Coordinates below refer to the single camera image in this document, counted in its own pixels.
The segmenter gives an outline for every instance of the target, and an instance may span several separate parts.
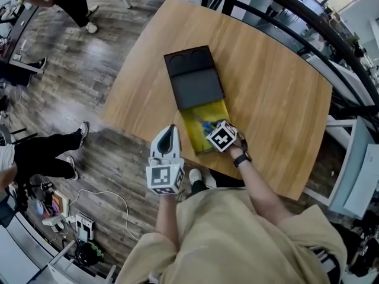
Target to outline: white sneaker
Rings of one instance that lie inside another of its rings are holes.
[[[98,8],[99,6],[97,4],[88,8],[87,17],[91,16],[95,11],[97,11]]]
[[[70,180],[78,180],[79,179],[79,175],[78,175],[78,172],[75,169],[75,162],[73,160],[73,157],[68,156],[66,158],[66,162],[70,163],[71,167],[73,168],[73,171],[75,172],[74,177],[72,177]]]
[[[189,178],[190,178],[189,181],[191,182],[191,184],[194,184],[198,180],[203,180],[201,172],[197,168],[191,169],[191,171],[189,173],[190,173],[189,174]]]
[[[81,131],[81,135],[82,135],[81,143],[79,145],[79,147],[81,147],[83,145],[84,138],[88,134],[88,125],[86,124],[86,122],[83,122],[82,125],[79,126],[79,130]]]
[[[85,29],[90,33],[90,34],[95,34],[98,30],[97,26],[91,22],[87,23],[85,26]]]

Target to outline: shoe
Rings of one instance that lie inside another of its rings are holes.
[[[87,23],[85,26],[85,29],[90,33],[90,34],[95,34],[98,30],[97,26],[91,22]]]
[[[78,175],[78,172],[77,172],[76,169],[75,169],[75,162],[74,162],[74,160],[73,160],[73,157],[68,156],[68,157],[66,158],[66,162],[67,162],[67,163],[70,163],[71,167],[73,168],[73,171],[75,172],[75,176],[72,177],[70,180],[78,180],[78,179],[79,179],[79,175]]]
[[[40,70],[43,70],[46,66],[46,63],[47,63],[47,58],[42,58],[40,61],[38,61],[37,68]]]
[[[88,12],[87,12],[87,17],[91,16],[95,11],[97,11],[97,9],[99,8],[99,6],[96,4],[94,5],[93,7],[91,8],[88,8]]]
[[[201,175],[201,172],[197,169],[197,168],[194,168],[194,169],[191,169],[191,171],[189,172],[189,181],[191,182],[191,184],[193,185],[196,181],[200,180],[202,181],[203,180],[203,177]]]
[[[79,130],[81,131],[81,135],[82,135],[81,143],[79,145],[79,147],[81,147],[83,145],[84,138],[88,134],[88,125],[86,124],[86,122],[83,122],[82,125],[79,126]]]

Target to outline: hand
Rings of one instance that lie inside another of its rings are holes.
[[[239,156],[243,154],[243,150],[235,145],[229,146],[229,148],[226,150],[230,156],[232,157],[233,160],[236,160]]]
[[[45,7],[53,7],[55,5],[53,0],[46,1]]]

